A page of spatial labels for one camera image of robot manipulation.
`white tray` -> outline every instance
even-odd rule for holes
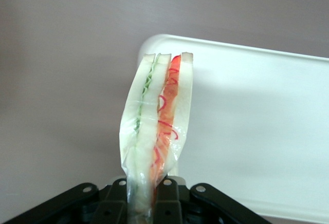
[[[329,223],[329,59],[162,34],[139,60],[185,51],[188,186],[209,183],[261,215]]]

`clear plastic bag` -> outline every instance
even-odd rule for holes
[[[152,223],[155,189],[177,163],[191,106],[193,55],[145,55],[120,124],[129,223]]]

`red vegetable strip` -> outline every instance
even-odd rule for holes
[[[167,82],[162,94],[163,99],[166,100],[166,105],[163,105],[158,111],[157,141],[153,148],[154,163],[151,166],[150,173],[154,184],[158,184],[158,179],[163,174],[163,167],[168,155],[175,116],[175,98],[178,94],[179,68],[180,55],[175,56],[170,64]],[[178,139],[177,132],[174,131],[174,133],[176,135],[175,139]]]

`screw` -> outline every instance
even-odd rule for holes
[[[164,185],[171,185],[172,182],[170,179],[165,179],[164,182],[163,182]]]
[[[195,188],[198,192],[205,192],[206,188],[204,188],[202,185],[199,185]]]
[[[93,188],[92,188],[91,186],[87,186],[87,187],[84,188],[82,191],[83,191],[84,193],[86,193],[86,192],[90,192],[92,189],[93,189]]]
[[[120,182],[119,182],[119,185],[125,185],[127,182],[125,181],[125,180],[121,180]]]

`black clamp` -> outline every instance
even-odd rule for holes
[[[126,224],[126,179],[102,190],[83,183],[4,224]],[[200,183],[190,190],[179,177],[157,187],[153,224],[270,224],[217,190]]]

